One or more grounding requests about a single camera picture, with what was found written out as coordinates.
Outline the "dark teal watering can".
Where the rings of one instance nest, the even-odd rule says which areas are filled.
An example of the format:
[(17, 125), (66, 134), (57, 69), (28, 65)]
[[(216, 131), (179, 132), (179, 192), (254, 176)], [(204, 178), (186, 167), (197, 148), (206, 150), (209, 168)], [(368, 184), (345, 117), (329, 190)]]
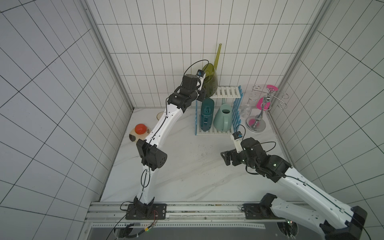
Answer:
[(214, 106), (215, 102), (210, 98), (207, 98), (202, 102), (200, 128), (203, 132), (209, 131), (212, 127)]

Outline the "olive green watering can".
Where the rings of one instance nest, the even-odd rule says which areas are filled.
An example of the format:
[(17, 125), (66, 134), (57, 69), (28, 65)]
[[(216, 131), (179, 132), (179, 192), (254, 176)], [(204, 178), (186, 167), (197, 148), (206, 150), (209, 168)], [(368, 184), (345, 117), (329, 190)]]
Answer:
[(203, 67), (203, 71), (206, 73), (206, 77), (203, 83), (203, 89), (206, 92), (206, 99), (212, 97), (219, 86), (217, 68), (220, 58), (222, 44), (219, 44), (216, 58), (213, 64), (208, 63)]

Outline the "mint green watering can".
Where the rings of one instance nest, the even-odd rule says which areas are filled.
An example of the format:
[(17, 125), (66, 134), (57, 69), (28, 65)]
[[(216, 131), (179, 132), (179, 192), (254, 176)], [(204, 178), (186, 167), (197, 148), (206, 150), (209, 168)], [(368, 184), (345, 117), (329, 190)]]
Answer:
[(233, 111), (228, 104), (223, 104), (214, 118), (214, 127), (219, 132), (227, 132), (232, 127)]

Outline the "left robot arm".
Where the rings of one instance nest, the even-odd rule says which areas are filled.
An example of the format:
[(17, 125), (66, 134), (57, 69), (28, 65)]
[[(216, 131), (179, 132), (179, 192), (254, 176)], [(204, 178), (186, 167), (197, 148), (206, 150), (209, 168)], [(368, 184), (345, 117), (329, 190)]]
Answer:
[(166, 108), (149, 135), (138, 140), (136, 145), (142, 159), (143, 172), (141, 190), (134, 198), (135, 208), (143, 215), (152, 212), (154, 204), (154, 187), (159, 169), (166, 163), (168, 155), (162, 151), (163, 145), (171, 129), (191, 104), (205, 99), (206, 91), (203, 83), (206, 74), (199, 70), (196, 75), (186, 74), (182, 84), (166, 98)]

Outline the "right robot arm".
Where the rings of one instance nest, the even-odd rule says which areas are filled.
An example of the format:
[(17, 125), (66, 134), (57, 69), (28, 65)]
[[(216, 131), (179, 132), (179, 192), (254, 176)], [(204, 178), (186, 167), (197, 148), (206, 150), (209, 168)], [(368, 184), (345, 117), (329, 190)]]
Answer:
[(260, 215), (265, 219), (286, 219), (314, 232), (325, 240), (358, 240), (365, 232), (367, 212), (360, 206), (351, 207), (333, 198), (314, 185), (289, 162), (277, 155), (269, 155), (262, 143), (253, 138), (242, 139), (234, 133), (235, 149), (221, 153), (227, 166), (245, 165), (253, 175), (265, 177), (293, 191), (311, 209), (290, 204), (273, 194), (265, 194), (258, 204), (244, 204), (246, 217)]

